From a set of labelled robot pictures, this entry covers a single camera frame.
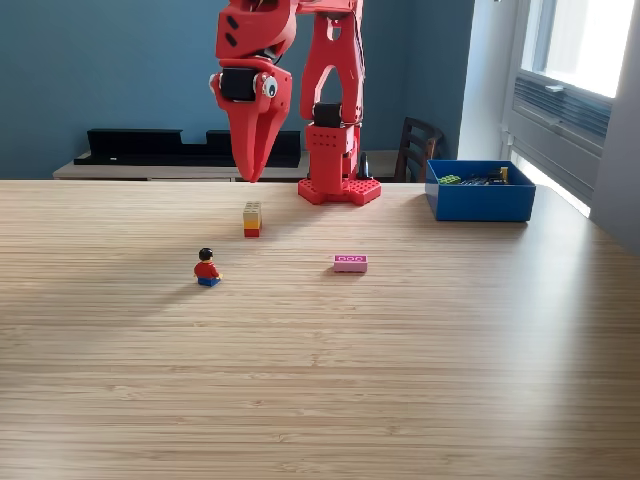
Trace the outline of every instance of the black hair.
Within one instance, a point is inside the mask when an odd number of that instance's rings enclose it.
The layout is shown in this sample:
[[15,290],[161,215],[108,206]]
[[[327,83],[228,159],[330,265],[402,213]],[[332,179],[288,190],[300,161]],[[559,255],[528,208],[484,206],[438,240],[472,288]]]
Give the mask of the black hair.
[[213,258],[213,250],[210,248],[203,248],[200,250],[198,256],[200,257],[200,261],[207,262]]

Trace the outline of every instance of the green lego piece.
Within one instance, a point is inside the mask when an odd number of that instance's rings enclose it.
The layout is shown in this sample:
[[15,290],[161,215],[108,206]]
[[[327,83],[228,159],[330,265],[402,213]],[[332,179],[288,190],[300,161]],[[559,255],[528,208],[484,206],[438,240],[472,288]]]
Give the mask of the green lego piece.
[[457,185],[462,182],[462,179],[455,175],[447,175],[446,177],[442,177],[439,182],[441,185]]

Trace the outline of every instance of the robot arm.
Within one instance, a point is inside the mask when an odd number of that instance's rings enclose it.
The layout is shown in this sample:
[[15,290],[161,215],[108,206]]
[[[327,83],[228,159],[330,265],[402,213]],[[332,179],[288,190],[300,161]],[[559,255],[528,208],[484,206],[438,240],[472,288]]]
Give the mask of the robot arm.
[[[220,13],[216,56],[222,72],[211,78],[211,89],[229,116],[233,156],[245,180],[260,178],[291,106],[293,79],[274,60],[295,39],[296,14],[315,14],[300,100],[301,116],[313,122],[306,128],[311,179],[301,182],[299,191],[313,203],[366,203],[352,195],[366,190],[358,181],[375,182],[356,178],[365,77],[363,2],[230,0]],[[323,104],[322,88],[333,68],[340,76],[343,102]],[[369,187],[374,192],[368,198],[379,196],[379,184]]]

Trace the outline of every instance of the chair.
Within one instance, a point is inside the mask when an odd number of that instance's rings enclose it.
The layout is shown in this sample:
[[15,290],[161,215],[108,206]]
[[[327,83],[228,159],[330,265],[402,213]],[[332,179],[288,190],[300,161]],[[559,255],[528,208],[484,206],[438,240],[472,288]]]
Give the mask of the chair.
[[440,156],[440,144],[443,138],[444,135],[440,129],[421,120],[407,117],[402,128],[395,182],[407,183],[408,167],[411,183],[424,183],[427,177],[427,160]]

